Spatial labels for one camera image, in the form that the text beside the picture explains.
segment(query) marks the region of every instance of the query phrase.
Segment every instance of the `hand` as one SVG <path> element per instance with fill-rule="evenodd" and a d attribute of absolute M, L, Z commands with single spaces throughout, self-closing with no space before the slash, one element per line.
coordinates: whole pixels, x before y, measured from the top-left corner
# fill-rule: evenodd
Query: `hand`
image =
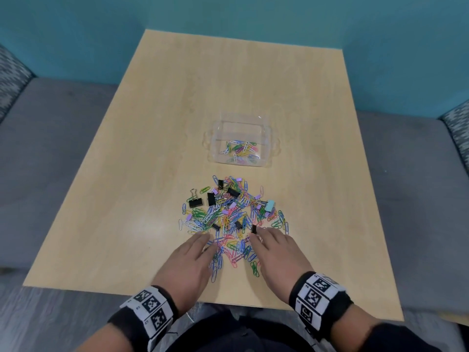
<path fill-rule="evenodd" d="M 151 282 L 171 295 L 180 316 L 195 305 L 212 276 L 209 264 L 218 247 L 212 244 L 202 252 L 208 240 L 209 233 L 191 236 L 169 256 Z"/>
<path fill-rule="evenodd" d="M 295 283 L 304 273 L 313 270 L 311 263 L 295 240 L 278 229 L 258 227 L 257 235 L 249 234 L 249 241 L 259 257 L 262 277 L 267 286 L 288 304 Z"/>

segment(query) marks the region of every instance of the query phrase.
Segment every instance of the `clear plastic container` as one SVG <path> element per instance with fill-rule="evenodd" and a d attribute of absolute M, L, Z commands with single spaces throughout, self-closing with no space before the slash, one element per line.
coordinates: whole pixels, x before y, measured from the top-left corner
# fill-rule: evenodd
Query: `clear plastic container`
<path fill-rule="evenodd" d="M 213 125 L 210 153 L 219 163 L 265 166 L 272 143 L 272 128 L 266 118 L 223 114 Z"/>

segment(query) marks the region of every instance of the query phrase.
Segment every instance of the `wooden table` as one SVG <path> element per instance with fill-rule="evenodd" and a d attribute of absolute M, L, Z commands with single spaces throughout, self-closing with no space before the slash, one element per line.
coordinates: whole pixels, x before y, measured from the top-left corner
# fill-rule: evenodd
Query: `wooden table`
<path fill-rule="evenodd" d="M 207 160 L 221 113 L 265 115 L 269 167 Z M 362 308 L 402 319 L 341 50 L 145 31 L 24 284 L 131 295 L 179 244 L 181 204 L 212 175 L 263 185 L 318 272 Z M 202 301 L 288 308 L 248 264 Z"/>

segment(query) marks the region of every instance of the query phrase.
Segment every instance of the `patterned backrest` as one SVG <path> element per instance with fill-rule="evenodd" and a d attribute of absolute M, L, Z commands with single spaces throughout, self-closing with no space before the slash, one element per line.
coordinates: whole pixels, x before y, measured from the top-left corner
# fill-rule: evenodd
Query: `patterned backrest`
<path fill-rule="evenodd" d="M 0 123 L 33 74 L 0 45 Z"/>
<path fill-rule="evenodd" d="M 469 174 L 469 100 L 444 114 L 441 119 L 448 127 Z"/>

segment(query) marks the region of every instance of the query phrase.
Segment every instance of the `teal wall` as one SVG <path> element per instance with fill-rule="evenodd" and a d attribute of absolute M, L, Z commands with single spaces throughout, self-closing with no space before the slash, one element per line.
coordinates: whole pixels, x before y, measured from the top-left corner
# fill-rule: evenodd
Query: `teal wall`
<path fill-rule="evenodd" d="M 469 99 L 469 0 L 0 0 L 0 43 L 38 76 L 118 83 L 145 28 L 342 48 L 361 110 Z"/>

